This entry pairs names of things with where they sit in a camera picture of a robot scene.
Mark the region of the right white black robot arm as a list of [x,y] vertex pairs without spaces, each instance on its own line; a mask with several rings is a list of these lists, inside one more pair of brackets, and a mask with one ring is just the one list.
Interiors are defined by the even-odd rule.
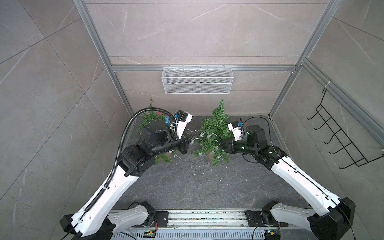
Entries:
[[311,206],[303,209],[271,201],[262,208],[261,223],[291,224],[311,231],[319,240],[340,240],[352,230],[356,205],[348,197],[340,198],[306,174],[280,148],[269,144],[259,125],[244,128],[235,121],[228,124],[234,139],[219,142],[228,154],[250,155],[255,162],[285,180]]

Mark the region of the clear bulb string light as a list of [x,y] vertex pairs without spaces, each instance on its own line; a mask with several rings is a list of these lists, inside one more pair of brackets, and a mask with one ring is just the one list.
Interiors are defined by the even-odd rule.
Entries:
[[218,166],[219,162],[229,162],[229,154],[219,147],[221,138],[215,133],[201,132],[191,140],[191,145],[197,149],[193,152],[195,157],[208,156],[212,160],[213,166]]

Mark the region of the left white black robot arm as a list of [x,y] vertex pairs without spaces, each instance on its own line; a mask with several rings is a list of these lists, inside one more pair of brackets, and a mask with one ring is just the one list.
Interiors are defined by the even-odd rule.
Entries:
[[187,153],[191,137],[184,131],[192,115],[178,116],[181,118],[176,122],[175,140],[171,139],[164,121],[151,121],[142,128],[140,140],[124,148],[108,178],[89,201],[76,213],[60,220],[64,232],[73,235],[75,240],[110,240],[114,234],[130,227],[156,224],[156,210],[148,202],[122,212],[110,211],[123,193],[154,165],[157,155],[174,149]]

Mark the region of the green christmas tree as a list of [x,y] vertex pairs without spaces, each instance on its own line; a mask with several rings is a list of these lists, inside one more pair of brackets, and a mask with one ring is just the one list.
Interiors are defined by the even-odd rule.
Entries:
[[176,127],[165,112],[154,107],[150,99],[148,111],[142,113],[143,121],[139,127],[139,148],[157,164],[159,161],[169,162],[170,154],[181,143]]
[[219,147],[220,141],[233,138],[228,128],[229,115],[225,111],[225,104],[220,100],[219,106],[212,111],[212,116],[202,121],[199,134],[195,138],[198,144],[194,152],[195,157],[212,156],[212,165],[218,166],[220,162],[229,162],[229,154]]

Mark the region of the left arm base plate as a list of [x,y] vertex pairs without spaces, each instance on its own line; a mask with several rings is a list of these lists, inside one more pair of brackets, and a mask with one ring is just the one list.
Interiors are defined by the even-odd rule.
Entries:
[[169,212],[159,211],[154,215],[149,216],[149,220],[141,225],[136,225],[135,228],[167,228],[169,222]]

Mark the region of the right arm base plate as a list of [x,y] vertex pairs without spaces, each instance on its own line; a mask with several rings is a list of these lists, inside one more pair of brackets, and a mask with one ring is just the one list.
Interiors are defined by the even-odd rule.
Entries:
[[288,227],[288,223],[278,222],[269,211],[245,211],[249,227]]

